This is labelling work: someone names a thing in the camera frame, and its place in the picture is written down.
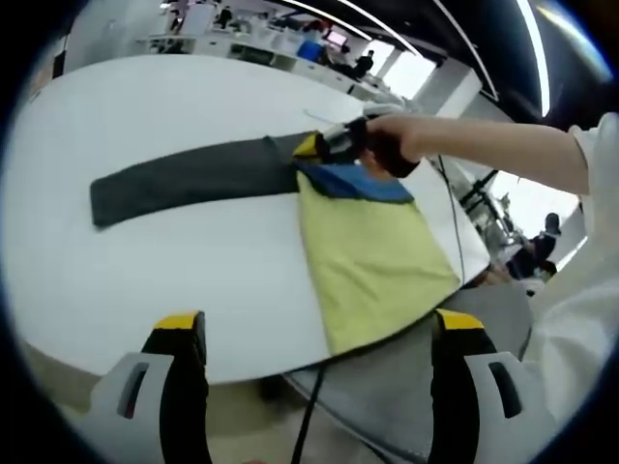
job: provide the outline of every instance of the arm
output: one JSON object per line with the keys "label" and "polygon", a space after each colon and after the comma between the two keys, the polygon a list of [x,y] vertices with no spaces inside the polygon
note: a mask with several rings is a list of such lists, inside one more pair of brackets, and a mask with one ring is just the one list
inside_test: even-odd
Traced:
{"label": "arm", "polygon": [[368,122],[368,131],[397,137],[410,161],[449,155],[556,189],[589,190],[587,164],[575,139],[554,128],[392,114]]}

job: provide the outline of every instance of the black cable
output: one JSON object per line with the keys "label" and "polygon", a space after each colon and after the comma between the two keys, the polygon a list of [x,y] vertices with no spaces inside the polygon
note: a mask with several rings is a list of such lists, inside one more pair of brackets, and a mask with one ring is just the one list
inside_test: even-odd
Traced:
{"label": "black cable", "polygon": [[308,407],[306,408],[306,412],[303,414],[301,428],[299,429],[299,435],[297,436],[297,443],[294,444],[294,451],[292,451],[292,459],[290,459],[290,464],[299,464],[301,462],[303,446],[306,443],[308,430],[310,429],[311,414],[313,413],[313,408],[316,405],[316,400],[318,399],[318,393],[322,387],[322,382],[325,379],[325,370],[327,370],[327,364],[323,363],[318,368],[318,376],[316,377],[316,382],[313,384],[313,390],[311,391],[311,396],[309,397]]}
{"label": "black cable", "polygon": [[462,271],[462,285],[466,282],[464,278],[464,257],[462,255],[462,243],[460,241],[460,232],[457,228],[457,216],[456,216],[456,205],[454,203],[454,197],[452,196],[452,188],[449,185],[449,179],[447,178],[447,170],[445,169],[445,164],[443,163],[443,157],[438,156],[438,162],[441,165],[441,170],[443,171],[443,180],[445,181],[445,186],[447,187],[447,194],[449,195],[450,203],[452,204],[452,215],[454,217],[454,228],[456,230],[456,240],[457,240],[457,251],[460,255],[460,268]]}

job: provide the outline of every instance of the dark gray towel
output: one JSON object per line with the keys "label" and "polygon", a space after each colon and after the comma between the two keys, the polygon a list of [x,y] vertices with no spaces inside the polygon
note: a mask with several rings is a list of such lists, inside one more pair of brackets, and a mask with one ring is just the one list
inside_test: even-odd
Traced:
{"label": "dark gray towel", "polygon": [[205,201],[299,191],[292,153],[309,132],[223,143],[153,159],[90,186],[93,223]]}

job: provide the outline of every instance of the hand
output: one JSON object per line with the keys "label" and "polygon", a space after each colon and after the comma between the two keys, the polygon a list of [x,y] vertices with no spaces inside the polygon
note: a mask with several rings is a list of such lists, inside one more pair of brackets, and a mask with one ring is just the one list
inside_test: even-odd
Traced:
{"label": "hand", "polygon": [[[381,116],[367,122],[370,136],[385,134],[395,138],[399,142],[400,155],[410,162],[419,162],[422,157],[420,135],[424,125],[424,118],[401,113]],[[382,181],[393,179],[371,150],[365,150],[360,160],[376,179]]]}

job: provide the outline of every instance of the window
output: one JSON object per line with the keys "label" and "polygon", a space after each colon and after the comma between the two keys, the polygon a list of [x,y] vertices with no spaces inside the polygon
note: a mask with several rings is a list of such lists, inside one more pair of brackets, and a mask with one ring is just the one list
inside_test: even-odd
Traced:
{"label": "window", "polygon": [[380,42],[380,41],[371,41],[366,49],[364,50],[363,55],[367,55],[370,50],[374,50],[374,56],[371,59],[374,62],[374,66],[371,67],[369,73],[372,75],[377,75],[380,69],[387,61],[387,57],[391,55],[391,52],[394,51],[394,46],[388,43]]}
{"label": "window", "polygon": [[387,71],[383,80],[393,93],[412,99],[432,74],[434,68],[436,64],[433,61],[405,51]]}

